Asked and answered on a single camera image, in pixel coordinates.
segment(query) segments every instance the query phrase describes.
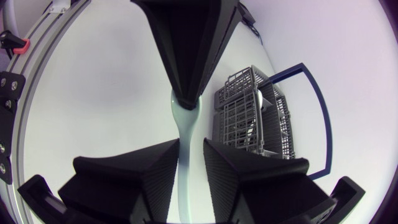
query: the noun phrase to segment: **screw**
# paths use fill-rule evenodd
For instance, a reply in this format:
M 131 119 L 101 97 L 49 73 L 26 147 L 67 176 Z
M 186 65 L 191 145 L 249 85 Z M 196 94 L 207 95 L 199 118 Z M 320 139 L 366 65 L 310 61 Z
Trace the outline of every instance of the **screw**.
M 0 164 L 0 171 L 5 174 L 6 173 L 6 167 L 4 166 L 4 164 Z
M 12 90 L 12 91 L 16 90 L 16 89 L 17 89 L 17 86 L 18 86 L 18 82 L 17 82 L 17 81 L 12 82 L 12 83 L 11 83 L 11 90 Z
M 7 100 L 7 101 L 6 101 L 6 108 L 7 108 L 7 109 L 11 109 L 11 105 L 12 105 L 12 104 L 11 104 L 11 100 Z

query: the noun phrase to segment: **plastic basket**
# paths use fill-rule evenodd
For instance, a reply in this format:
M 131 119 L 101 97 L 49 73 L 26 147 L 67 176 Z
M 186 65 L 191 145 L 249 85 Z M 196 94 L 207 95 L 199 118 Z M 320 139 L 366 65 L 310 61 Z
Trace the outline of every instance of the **plastic basket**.
M 224 87 L 215 93 L 215 109 L 222 110 L 224 105 L 242 97 L 245 91 L 253 91 L 268 81 L 268 77 L 258 68 L 245 68 L 228 77 Z
M 260 109 L 257 90 L 270 107 Z M 294 158 L 283 93 L 255 66 L 228 77 L 215 93 L 213 140 L 263 156 Z
M 257 154 L 262 153 L 262 123 L 257 93 L 249 91 L 224 105 L 215 116 L 213 140 Z

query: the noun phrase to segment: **white wall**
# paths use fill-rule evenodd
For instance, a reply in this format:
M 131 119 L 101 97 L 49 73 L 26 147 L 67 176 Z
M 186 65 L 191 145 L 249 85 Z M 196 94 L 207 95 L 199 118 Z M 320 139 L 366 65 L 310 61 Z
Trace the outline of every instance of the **white wall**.
M 372 0 L 244 3 L 257 20 L 275 72 L 303 62 L 325 97 L 333 129 L 333 163 L 331 174 L 316 183 L 330 193 L 340 177 L 351 177 L 366 194 L 345 223 L 369 222 L 398 163 L 398 47 L 382 7 Z M 289 98 L 299 87 L 280 86 L 290 110 L 298 112 L 299 106 L 290 105 Z M 295 113 L 294 128 L 297 119 Z M 307 131 L 299 128 L 295 143 Z M 295 147 L 302 155 L 314 150 L 307 143 Z

